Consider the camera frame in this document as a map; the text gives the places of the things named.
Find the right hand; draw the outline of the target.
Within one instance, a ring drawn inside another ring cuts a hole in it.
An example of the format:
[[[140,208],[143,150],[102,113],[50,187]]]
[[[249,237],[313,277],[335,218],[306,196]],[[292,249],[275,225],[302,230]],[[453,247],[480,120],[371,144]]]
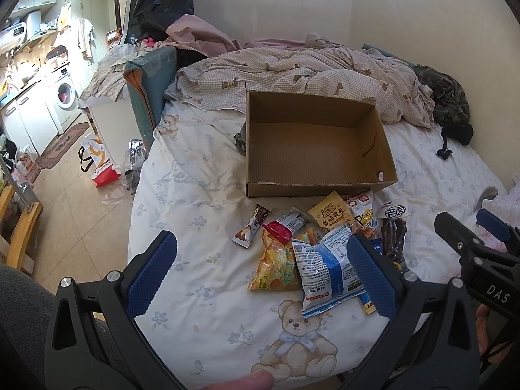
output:
[[[488,306],[485,306],[484,304],[481,304],[475,315],[476,315],[476,331],[477,331],[477,338],[479,343],[479,354],[483,355],[487,350],[489,346],[489,337],[488,337],[488,315],[490,313],[490,308]]]

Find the left hand thumb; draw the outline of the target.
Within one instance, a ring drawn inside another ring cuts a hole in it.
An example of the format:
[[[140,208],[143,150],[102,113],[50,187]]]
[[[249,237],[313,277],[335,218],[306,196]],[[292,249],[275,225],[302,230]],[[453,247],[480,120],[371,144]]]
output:
[[[271,390],[274,386],[274,376],[266,370],[255,372],[227,382],[207,385],[202,390]]]

